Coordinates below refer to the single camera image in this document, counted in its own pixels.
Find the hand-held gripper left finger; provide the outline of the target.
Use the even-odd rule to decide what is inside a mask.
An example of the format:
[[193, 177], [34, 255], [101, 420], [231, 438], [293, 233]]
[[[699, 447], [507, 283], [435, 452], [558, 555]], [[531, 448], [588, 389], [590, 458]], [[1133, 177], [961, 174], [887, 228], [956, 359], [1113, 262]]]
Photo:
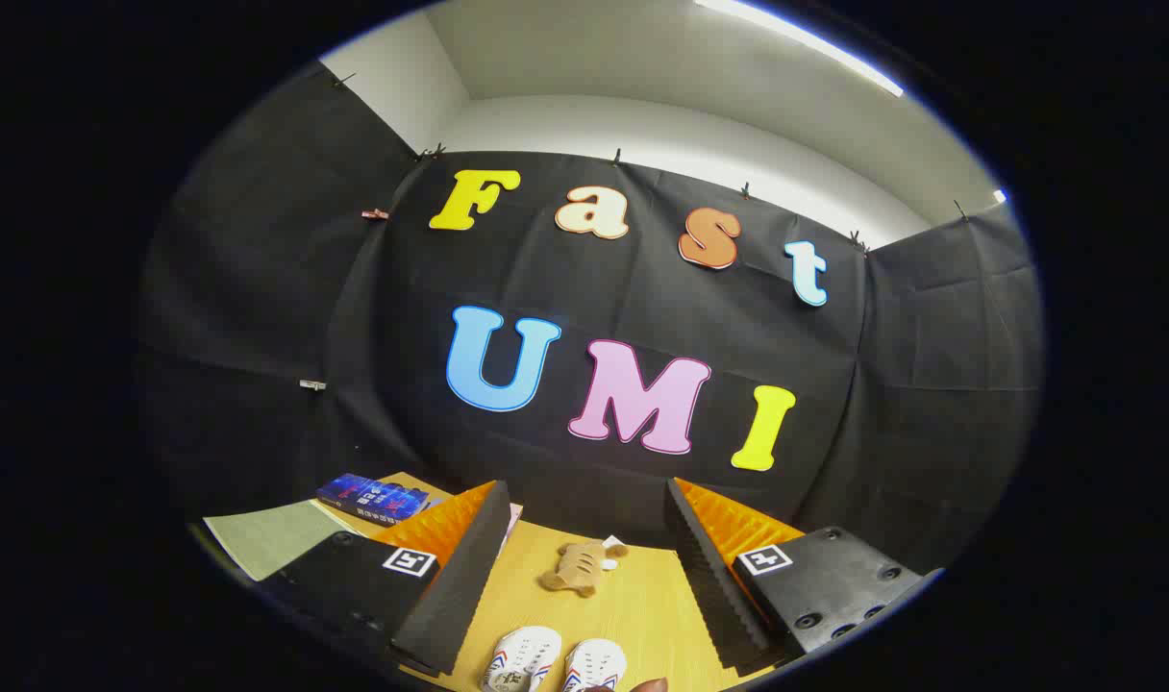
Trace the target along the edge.
[[262, 580], [261, 597], [386, 678], [450, 674], [509, 524], [507, 484], [485, 482], [375, 538], [334, 531]]

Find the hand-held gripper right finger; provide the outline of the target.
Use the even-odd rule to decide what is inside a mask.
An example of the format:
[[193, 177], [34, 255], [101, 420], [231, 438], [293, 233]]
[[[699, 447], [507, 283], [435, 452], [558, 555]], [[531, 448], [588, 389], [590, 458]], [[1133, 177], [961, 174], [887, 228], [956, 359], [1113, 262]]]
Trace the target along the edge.
[[665, 526], [724, 667], [791, 670], [857, 639], [936, 582], [852, 531], [798, 531], [680, 478]]

